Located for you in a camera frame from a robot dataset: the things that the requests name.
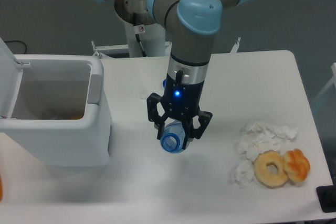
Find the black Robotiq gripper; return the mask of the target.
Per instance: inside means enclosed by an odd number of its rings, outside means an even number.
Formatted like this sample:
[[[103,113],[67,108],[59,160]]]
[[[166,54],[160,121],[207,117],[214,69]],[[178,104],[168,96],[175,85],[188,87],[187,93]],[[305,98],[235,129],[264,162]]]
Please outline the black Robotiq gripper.
[[[199,102],[202,94],[204,82],[197,84],[180,83],[175,85],[175,80],[168,74],[166,76],[163,97],[156,93],[151,93],[146,99],[148,120],[154,123],[157,129],[157,139],[163,135],[165,121],[168,117],[182,121],[185,137],[182,150],[188,146],[194,138],[200,139],[209,125],[213,114],[199,109]],[[157,109],[161,103],[164,113],[159,115]],[[198,117],[199,127],[193,125],[193,118]]]

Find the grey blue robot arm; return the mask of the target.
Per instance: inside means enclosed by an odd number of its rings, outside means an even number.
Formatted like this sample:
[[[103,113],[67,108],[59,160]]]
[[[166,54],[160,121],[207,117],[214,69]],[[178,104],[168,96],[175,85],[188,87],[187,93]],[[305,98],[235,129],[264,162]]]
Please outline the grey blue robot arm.
[[[184,151],[210,123],[213,115],[202,111],[199,102],[222,11],[246,1],[146,0],[143,10],[128,9],[134,23],[140,13],[147,14],[172,36],[164,93],[146,100],[148,118],[165,151]]]

